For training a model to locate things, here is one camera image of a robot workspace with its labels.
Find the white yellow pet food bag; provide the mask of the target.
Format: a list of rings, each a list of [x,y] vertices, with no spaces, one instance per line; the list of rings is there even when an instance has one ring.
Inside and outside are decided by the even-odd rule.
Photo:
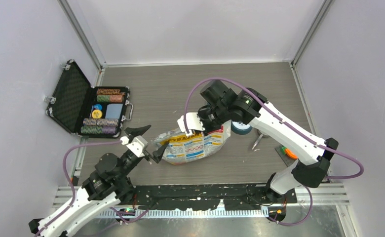
[[[152,140],[152,143],[158,148],[168,143],[162,159],[170,164],[178,165],[215,154],[230,136],[231,121],[229,120],[220,129],[207,135],[201,132],[188,137],[177,128],[158,135]]]

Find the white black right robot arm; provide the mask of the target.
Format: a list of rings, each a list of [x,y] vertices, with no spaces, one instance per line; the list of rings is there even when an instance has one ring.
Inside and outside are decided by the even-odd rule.
[[[241,122],[273,138],[297,156],[291,166],[269,178],[265,196],[270,202],[279,202],[289,190],[301,185],[317,188],[326,178],[333,157],[327,148],[337,148],[339,143],[335,139],[325,140],[311,134],[249,87],[237,94],[221,80],[213,80],[200,95],[208,103],[198,110],[205,131],[229,120]]]

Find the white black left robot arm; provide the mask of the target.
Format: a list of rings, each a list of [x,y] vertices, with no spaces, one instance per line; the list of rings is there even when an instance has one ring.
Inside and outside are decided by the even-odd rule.
[[[120,203],[130,204],[135,197],[135,188],[128,174],[143,159],[159,163],[169,145],[165,142],[149,153],[146,150],[148,142],[143,138],[149,129],[150,125],[127,128],[125,136],[118,141],[127,151],[121,156],[102,155],[82,186],[78,190],[71,186],[71,198],[53,214],[31,220],[30,231],[37,237],[72,237],[102,211]]]

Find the metal food scoop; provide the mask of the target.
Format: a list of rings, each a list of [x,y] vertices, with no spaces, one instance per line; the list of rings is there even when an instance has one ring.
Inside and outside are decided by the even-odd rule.
[[[258,146],[258,144],[261,142],[263,138],[270,138],[268,134],[262,132],[261,130],[257,130],[257,133],[258,133],[258,137],[252,145],[252,148],[251,148],[252,150],[254,150]]]

